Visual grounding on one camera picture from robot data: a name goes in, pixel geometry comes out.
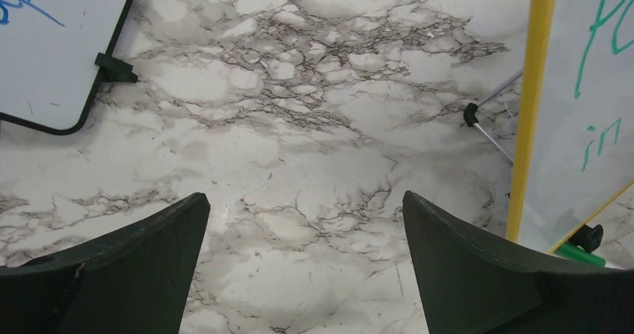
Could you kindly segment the green-capped whiteboard marker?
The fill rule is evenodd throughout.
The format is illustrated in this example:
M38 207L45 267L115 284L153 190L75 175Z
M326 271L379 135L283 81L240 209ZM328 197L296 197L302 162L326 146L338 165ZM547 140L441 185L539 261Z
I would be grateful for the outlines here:
M587 265L593 265L598 267L614 268L623 270L624 268L614 263L608 262L605 259L596 256L592 253L587 253L581 247L574 246L568 242L563 243L559 248L553 252L554 256L558 256L563 259L567 259L574 262L580 262Z

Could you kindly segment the yellow-framed whiteboard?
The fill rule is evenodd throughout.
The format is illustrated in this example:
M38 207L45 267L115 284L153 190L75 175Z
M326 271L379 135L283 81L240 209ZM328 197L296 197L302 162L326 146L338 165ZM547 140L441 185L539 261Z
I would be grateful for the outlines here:
M531 0L506 238L551 253L633 184L633 0Z

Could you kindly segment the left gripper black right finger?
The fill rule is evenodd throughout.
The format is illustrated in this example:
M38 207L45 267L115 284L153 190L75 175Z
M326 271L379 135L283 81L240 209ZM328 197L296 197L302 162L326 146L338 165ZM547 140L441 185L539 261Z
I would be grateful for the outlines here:
M631 333L633 272L560 259L420 195L404 228L430 333Z

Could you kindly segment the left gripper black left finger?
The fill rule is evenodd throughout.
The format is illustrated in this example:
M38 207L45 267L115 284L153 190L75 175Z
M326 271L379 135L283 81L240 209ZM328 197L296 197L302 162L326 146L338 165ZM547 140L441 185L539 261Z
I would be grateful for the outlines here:
M83 244L1 268L3 333L177 333L210 204L194 193Z

